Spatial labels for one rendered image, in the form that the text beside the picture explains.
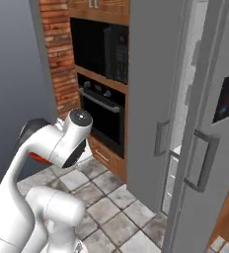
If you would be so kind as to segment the wooden drawer front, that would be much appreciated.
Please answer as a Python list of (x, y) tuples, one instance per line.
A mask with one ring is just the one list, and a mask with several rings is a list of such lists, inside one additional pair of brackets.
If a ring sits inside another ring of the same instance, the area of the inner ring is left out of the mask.
[[(120, 178), (120, 180), (125, 183), (126, 182), (126, 169), (125, 169), (125, 160), (117, 156), (114, 152), (112, 152), (109, 148), (103, 145), (101, 142), (96, 140), (93, 136), (88, 137), (89, 145), (93, 156), (105, 165), (111, 172), (113, 172), (116, 176)], [(110, 159), (109, 162), (106, 162), (102, 159), (97, 153), (96, 149), (102, 152), (106, 157)]]

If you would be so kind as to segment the wooden wall cupboard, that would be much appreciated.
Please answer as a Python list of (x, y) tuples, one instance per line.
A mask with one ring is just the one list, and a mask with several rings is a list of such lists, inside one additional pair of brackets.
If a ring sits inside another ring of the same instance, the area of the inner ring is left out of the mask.
[(130, 0), (98, 0), (99, 8), (95, 8), (92, 0), (89, 8), (88, 0), (68, 0), (69, 16), (74, 18), (107, 22), (128, 26), (130, 22)]

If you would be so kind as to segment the black microwave oven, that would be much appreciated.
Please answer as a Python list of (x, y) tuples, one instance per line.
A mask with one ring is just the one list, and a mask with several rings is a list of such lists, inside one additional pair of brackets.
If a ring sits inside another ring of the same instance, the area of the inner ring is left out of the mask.
[(104, 29), (105, 75), (123, 84), (128, 77), (128, 27), (109, 25)]

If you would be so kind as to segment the plain grey fridge door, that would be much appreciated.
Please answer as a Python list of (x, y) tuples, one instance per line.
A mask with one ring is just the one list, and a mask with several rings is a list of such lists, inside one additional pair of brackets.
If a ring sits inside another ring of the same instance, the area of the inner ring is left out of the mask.
[[(193, 0), (131, 0), (127, 190), (153, 212), (161, 206)], [(166, 152), (154, 155), (158, 122), (170, 121)]]

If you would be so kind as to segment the black built-in oven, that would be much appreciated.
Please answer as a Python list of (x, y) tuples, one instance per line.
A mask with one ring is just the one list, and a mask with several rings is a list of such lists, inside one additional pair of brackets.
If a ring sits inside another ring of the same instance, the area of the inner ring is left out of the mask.
[[(125, 95), (107, 85), (91, 79), (80, 73), (77, 74), (79, 88), (83, 88), (88, 95), (114, 107), (119, 107), (119, 113), (113, 113), (80, 93), (81, 108), (87, 111), (93, 118), (91, 134), (98, 141), (103, 143), (119, 157), (124, 157), (124, 117), (125, 117)], [(91, 87), (84, 88), (84, 82), (90, 81)], [(104, 93), (109, 90), (110, 98), (104, 97)]]

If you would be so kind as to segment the fridge with white inside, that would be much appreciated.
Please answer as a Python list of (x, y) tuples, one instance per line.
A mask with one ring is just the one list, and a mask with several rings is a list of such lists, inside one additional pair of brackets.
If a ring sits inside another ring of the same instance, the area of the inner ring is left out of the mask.
[(162, 203), (162, 212), (164, 214), (169, 213), (171, 206), (207, 5), (208, 0), (192, 1), (189, 31), (186, 39), (182, 73), (179, 80), (178, 100), (175, 107), (176, 110), (169, 150), (165, 191)]

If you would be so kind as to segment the grey fridge door with screen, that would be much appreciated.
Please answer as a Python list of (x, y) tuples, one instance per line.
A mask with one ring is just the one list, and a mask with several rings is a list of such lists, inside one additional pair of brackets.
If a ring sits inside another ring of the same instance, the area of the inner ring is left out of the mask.
[[(203, 193), (197, 183), (207, 143), (220, 136)], [(229, 190), (229, 0), (208, 0), (162, 253), (204, 253)]]

